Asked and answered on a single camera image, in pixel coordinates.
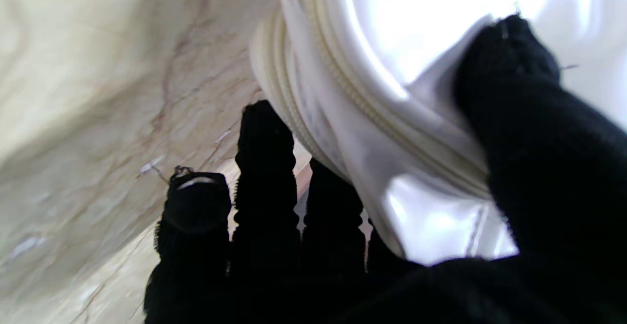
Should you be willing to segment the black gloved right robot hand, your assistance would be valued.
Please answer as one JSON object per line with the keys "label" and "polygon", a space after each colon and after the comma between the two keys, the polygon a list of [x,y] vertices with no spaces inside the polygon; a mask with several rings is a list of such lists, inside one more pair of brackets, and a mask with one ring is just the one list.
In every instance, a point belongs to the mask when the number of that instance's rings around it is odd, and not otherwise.
{"label": "black gloved right robot hand", "polygon": [[177,166],[155,228],[146,324],[624,324],[625,132],[560,85],[528,21],[482,29],[453,89],[519,254],[423,266],[359,229],[356,190],[311,160],[305,230],[294,140],[270,103],[241,118],[235,201]]}

